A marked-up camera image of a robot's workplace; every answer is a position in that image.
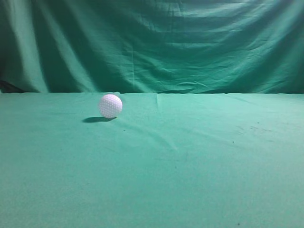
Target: white golf ball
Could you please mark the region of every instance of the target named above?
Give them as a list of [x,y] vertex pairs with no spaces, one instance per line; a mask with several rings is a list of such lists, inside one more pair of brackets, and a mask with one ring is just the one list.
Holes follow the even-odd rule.
[[98,107],[102,116],[112,119],[122,111],[123,103],[119,97],[113,94],[107,94],[100,99]]

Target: green backdrop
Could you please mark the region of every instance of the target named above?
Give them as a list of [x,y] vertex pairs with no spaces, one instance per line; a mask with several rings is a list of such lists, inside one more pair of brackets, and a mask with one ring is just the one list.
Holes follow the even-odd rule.
[[0,0],[0,74],[3,92],[302,93],[304,1]]

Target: golf ball dimple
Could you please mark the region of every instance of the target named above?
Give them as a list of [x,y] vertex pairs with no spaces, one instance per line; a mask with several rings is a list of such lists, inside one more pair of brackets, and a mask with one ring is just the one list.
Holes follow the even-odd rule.
[[123,109],[123,103],[119,97],[113,94],[104,95],[98,104],[99,111],[105,118],[115,118]]

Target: green cloth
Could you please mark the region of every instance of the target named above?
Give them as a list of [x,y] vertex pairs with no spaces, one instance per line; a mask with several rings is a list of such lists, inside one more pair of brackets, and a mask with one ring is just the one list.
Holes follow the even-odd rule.
[[1,228],[304,227],[304,95],[102,95],[1,94]]
[[0,0],[0,79],[27,92],[304,93],[303,21],[303,0]]

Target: table surface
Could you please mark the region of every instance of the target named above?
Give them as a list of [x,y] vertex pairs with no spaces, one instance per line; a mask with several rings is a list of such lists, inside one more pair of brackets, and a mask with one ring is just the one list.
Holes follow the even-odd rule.
[[304,227],[304,95],[102,95],[0,95],[0,227]]

